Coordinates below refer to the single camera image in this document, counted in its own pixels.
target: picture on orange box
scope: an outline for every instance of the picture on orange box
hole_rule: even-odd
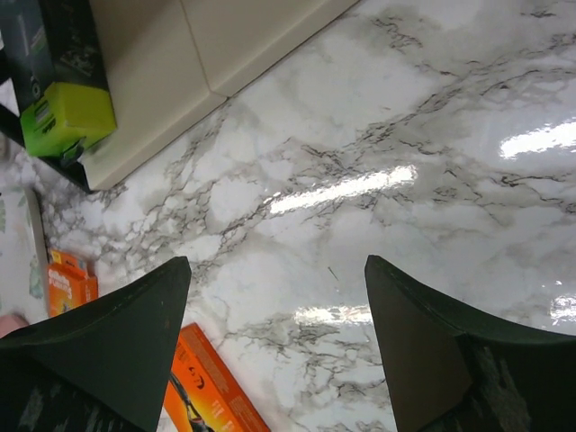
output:
[[[194,378],[194,384],[198,389],[201,389],[204,386],[204,379],[197,373],[193,367],[190,368],[190,373]],[[184,386],[180,383],[178,378],[174,375],[174,373],[170,373],[170,383],[182,399],[182,402],[186,406],[186,414],[188,416],[188,421],[190,422],[190,428],[193,432],[215,432],[209,425],[206,424],[200,413],[196,410],[190,397],[188,396],[188,392],[184,388]]]

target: pink object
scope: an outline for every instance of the pink object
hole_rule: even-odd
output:
[[[4,315],[0,317],[0,338],[27,325],[26,320],[18,315]]]

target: white plate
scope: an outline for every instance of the white plate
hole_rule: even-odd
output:
[[[47,264],[34,193],[0,188],[0,315],[18,313],[31,324],[48,318]]]

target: black and green box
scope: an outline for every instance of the black and green box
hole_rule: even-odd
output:
[[[116,129],[88,0],[0,0],[0,31],[28,153],[77,155]]]

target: marble surface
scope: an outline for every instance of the marble surface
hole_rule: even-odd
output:
[[[366,257],[576,334],[575,152],[573,1],[368,0],[111,191],[0,176],[103,293],[187,256],[184,323],[272,430],[393,431]]]

